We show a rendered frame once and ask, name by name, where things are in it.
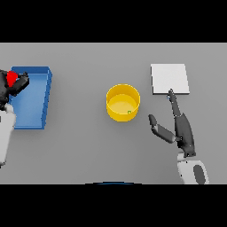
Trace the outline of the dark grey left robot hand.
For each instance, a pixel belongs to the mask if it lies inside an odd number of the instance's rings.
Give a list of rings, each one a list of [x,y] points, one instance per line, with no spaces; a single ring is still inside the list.
[[[12,87],[9,87],[6,81],[8,71],[0,69],[0,110],[3,111],[5,105],[9,102],[9,96],[16,97],[22,90],[29,85],[28,73],[18,74],[18,79]]]

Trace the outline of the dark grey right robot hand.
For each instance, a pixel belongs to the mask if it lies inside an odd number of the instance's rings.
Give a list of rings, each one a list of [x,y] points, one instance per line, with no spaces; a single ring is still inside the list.
[[[168,91],[168,100],[172,106],[172,113],[175,120],[175,132],[171,132],[170,130],[161,126],[157,122],[156,118],[152,114],[149,114],[148,119],[151,125],[151,131],[154,135],[163,139],[169,144],[176,142],[177,147],[183,150],[185,158],[194,157],[196,152],[192,127],[186,115],[180,112],[176,95],[172,89]]]

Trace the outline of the red beaker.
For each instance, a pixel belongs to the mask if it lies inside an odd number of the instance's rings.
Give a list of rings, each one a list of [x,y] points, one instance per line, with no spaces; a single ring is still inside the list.
[[[6,75],[6,81],[9,87],[12,87],[18,79],[18,74],[14,71],[8,71]]]

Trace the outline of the pale square measuring scale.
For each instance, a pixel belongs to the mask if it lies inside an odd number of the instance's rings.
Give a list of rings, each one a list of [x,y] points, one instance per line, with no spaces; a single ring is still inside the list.
[[[151,64],[153,94],[168,94],[172,89],[175,94],[189,95],[189,84],[185,64]]]

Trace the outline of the yellow bowl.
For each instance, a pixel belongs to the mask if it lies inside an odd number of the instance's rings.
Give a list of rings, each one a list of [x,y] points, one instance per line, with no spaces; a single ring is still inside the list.
[[[106,111],[117,122],[128,122],[134,119],[139,106],[140,94],[129,84],[116,84],[106,93]]]

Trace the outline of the blue tray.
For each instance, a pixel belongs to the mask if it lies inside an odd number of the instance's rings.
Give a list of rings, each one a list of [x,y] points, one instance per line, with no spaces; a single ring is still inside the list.
[[[10,104],[16,114],[15,129],[44,129],[50,100],[52,73],[49,67],[12,67],[18,74],[28,73],[29,85]]]

